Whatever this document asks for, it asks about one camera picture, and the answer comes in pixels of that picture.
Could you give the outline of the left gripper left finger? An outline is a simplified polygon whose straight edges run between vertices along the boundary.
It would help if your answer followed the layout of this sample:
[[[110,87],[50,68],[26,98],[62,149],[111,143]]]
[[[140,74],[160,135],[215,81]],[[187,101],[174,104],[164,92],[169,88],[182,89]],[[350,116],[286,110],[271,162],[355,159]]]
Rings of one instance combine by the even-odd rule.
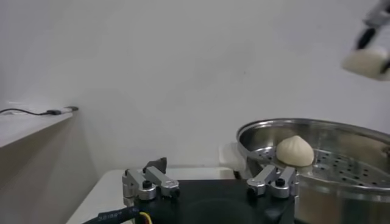
[[[140,171],[126,169],[122,174],[123,203],[130,207],[133,200],[152,201],[158,195],[176,199],[180,196],[177,180],[166,176],[167,158],[149,161]]]

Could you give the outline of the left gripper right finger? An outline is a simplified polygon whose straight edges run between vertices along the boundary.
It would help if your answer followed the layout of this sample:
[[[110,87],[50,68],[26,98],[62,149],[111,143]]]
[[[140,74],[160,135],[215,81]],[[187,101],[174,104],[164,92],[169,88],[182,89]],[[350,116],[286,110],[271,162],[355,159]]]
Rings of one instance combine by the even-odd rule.
[[[298,195],[298,174],[294,167],[279,168],[272,163],[256,162],[246,159],[247,171],[247,197],[259,198],[270,194],[274,198],[296,197]]]

